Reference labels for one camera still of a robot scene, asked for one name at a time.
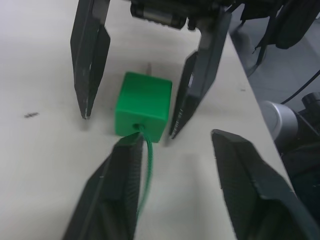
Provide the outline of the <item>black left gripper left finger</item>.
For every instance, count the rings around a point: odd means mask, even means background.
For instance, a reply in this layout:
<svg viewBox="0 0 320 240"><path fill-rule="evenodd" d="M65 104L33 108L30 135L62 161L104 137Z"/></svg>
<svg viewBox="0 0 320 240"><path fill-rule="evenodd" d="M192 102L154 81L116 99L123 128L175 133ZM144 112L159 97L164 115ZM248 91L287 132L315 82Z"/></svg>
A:
<svg viewBox="0 0 320 240"><path fill-rule="evenodd" d="M121 138L87 180L65 240L132 240L137 225L143 135Z"/></svg>

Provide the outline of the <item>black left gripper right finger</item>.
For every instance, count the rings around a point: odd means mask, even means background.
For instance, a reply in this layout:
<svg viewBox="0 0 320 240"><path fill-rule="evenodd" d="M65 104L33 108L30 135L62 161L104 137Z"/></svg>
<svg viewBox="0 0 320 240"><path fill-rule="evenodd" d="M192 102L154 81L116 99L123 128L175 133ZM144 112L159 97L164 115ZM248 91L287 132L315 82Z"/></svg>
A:
<svg viewBox="0 0 320 240"><path fill-rule="evenodd" d="M238 240L318 240L320 229L285 179L247 139L211 132L217 171Z"/></svg>

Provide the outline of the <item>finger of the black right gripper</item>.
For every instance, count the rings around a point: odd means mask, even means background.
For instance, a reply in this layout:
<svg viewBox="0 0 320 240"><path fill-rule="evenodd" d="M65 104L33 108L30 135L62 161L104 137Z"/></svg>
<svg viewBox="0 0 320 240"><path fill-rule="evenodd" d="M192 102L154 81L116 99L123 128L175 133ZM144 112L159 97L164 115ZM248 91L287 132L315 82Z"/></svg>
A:
<svg viewBox="0 0 320 240"><path fill-rule="evenodd" d="M223 7L215 13L196 21L200 41L198 49L184 63L169 130L171 139L192 118L216 79L232 14Z"/></svg>
<svg viewBox="0 0 320 240"><path fill-rule="evenodd" d="M109 52L109 5L109 0L79 0L70 37L74 89L85 120L91 116Z"/></svg>

